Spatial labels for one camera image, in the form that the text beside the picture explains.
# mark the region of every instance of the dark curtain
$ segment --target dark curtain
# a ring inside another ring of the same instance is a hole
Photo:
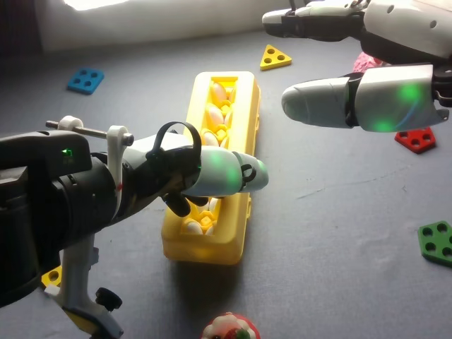
[[[41,51],[35,0],[0,0],[0,57]]]

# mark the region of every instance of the white wall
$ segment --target white wall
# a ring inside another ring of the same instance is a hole
[[[259,29],[266,11],[288,7],[288,0],[129,0],[76,11],[63,0],[36,0],[46,52]]]

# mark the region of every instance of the yellow triangle block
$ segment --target yellow triangle block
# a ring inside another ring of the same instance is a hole
[[[289,66],[292,63],[292,58],[287,54],[268,44],[266,51],[263,53],[261,61],[261,71],[268,69],[276,69],[277,67]]]

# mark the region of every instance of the black knob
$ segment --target black knob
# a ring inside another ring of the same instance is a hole
[[[105,307],[108,312],[111,312],[122,305],[122,300],[112,291],[101,287],[96,292],[96,303]]]

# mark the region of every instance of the yellow toy block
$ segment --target yellow toy block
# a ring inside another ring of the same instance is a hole
[[[201,73],[194,82],[186,121],[198,131],[212,131],[217,139],[222,140],[222,147],[254,155],[260,101],[261,89],[252,73]],[[227,125],[213,126],[212,119],[206,114],[206,105],[211,107],[212,104],[224,117],[229,114]],[[191,140],[187,130],[184,135]],[[238,263],[242,258],[246,222],[251,212],[249,193],[211,198],[202,208],[192,203],[190,206],[191,212],[185,218],[178,217],[169,208],[166,210],[162,226],[165,256],[175,261],[220,265]],[[187,227],[193,223],[198,225],[195,232]]]
[[[291,63],[292,58],[290,56],[268,44],[261,60],[261,71],[289,66]]]
[[[58,286],[61,284],[61,266],[51,270],[41,276],[41,283],[47,287],[49,285]]]

